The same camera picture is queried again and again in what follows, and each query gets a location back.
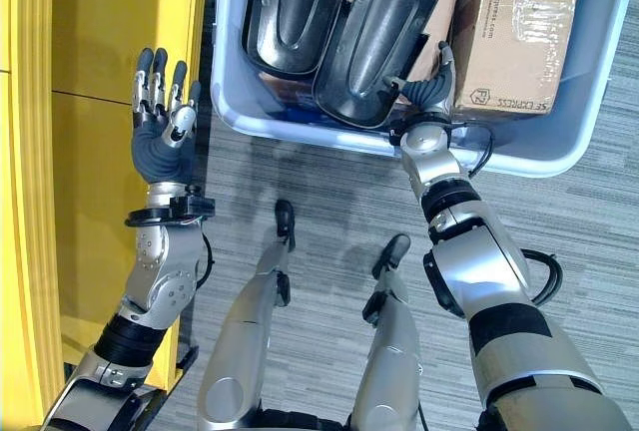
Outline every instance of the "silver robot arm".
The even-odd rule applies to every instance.
[[[629,430],[568,335],[528,297],[526,260],[448,148],[454,63],[431,83],[389,79],[420,107],[402,163],[428,222],[424,267],[439,304],[465,318],[481,430]]]
[[[153,62],[151,84],[150,68]],[[118,309],[84,355],[41,429],[128,429],[140,411],[134,393],[145,381],[167,329],[193,298],[202,220],[213,201],[190,187],[200,84],[182,105],[186,64],[179,62],[168,110],[167,52],[145,49],[133,84],[132,155],[149,183],[146,207],[126,223],[136,231],[136,261]]]

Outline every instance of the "blue plastic bin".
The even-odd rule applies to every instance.
[[[242,49],[247,0],[217,0],[211,97],[222,120],[257,137],[393,156],[380,132],[349,129],[323,114],[285,110]],[[594,129],[629,0],[577,0],[561,83],[548,116],[498,124],[486,170],[525,177],[561,174],[581,158]],[[453,149],[464,164],[479,152]]]

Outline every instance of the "black cable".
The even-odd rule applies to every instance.
[[[213,268],[213,263],[215,263],[213,261],[213,251],[211,250],[211,244],[209,243],[209,239],[204,233],[202,233],[202,240],[207,246],[207,269],[202,277],[198,280],[196,289],[200,289],[200,286],[202,286],[207,281],[207,279],[209,279],[209,276],[211,275],[211,269]]]
[[[423,409],[421,409],[421,401],[417,401],[419,404],[417,405],[417,411],[419,411],[419,418],[421,419],[421,426],[423,427],[423,431],[428,431],[428,425],[426,424],[426,418],[423,415]]]
[[[546,280],[546,284],[541,291],[532,298],[532,302],[535,305],[541,306],[543,303],[552,299],[553,296],[557,294],[557,291],[559,291],[559,288],[561,288],[563,269],[561,269],[561,265],[553,254],[542,253],[534,249],[523,249],[521,252],[526,258],[544,263],[548,266],[548,279]]]
[[[490,138],[488,139],[488,145],[486,146],[486,149],[483,151],[483,155],[479,159],[479,162],[477,162],[477,165],[475,165],[475,167],[470,172],[468,172],[468,177],[472,179],[481,171],[481,169],[484,168],[484,166],[488,163],[488,161],[492,157],[492,152],[494,151],[494,148],[495,148],[495,134],[492,131],[492,129],[488,127],[487,125],[474,124],[474,123],[468,123],[468,122],[463,122],[461,124],[454,124],[450,127],[450,129],[455,130],[455,129],[462,129],[464,127],[466,128],[476,127],[476,128],[484,129],[488,131],[488,134],[490,134]]]

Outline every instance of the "yellow panel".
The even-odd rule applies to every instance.
[[[143,47],[165,47],[169,75],[190,59],[195,0],[54,0],[53,89],[129,103]]]
[[[63,372],[51,157],[51,0],[9,0],[8,10],[11,74],[2,74],[0,97],[2,427],[16,429],[42,420]]]
[[[66,363],[77,364],[89,346],[94,344],[102,329],[103,323],[85,321],[73,316],[60,317],[62,327],[62,354]],[[171,389],[179,378],[176,374],[176,350],[179,335],[179,321],[169,330],[164,341],[154,356],[154,365],[147,376],[146,383],[161,389]]]
[[[9,70],[9,0],[0,0],[0,71]]]
[[[131,163],[131,110],[54,93],[53,134],[60,311],[102,325],[134,262],[124,219],[145,201]]]

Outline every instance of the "robotic hand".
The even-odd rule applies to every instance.
[[[119,307],[85,354],[41,429],[129,429],[142,411],[135,393],[145,381],[166,330],[198,287],[202,221],[215,204],[191,185],[200,83],[182,104],[187,73],[178,62],[165,106],[167,52],[144,49],[133,81],[136,170],[149,184],[147,205],[131,212],[136,261]]]
[[[200,82],[191,85],[182,104],[187,64],[178,62],[173,74],[169,104],[165,106],[167,51],[144,49],[133,79],[133,164],[149,184],[174,182],[188,185],[195,156],[195,123]]]

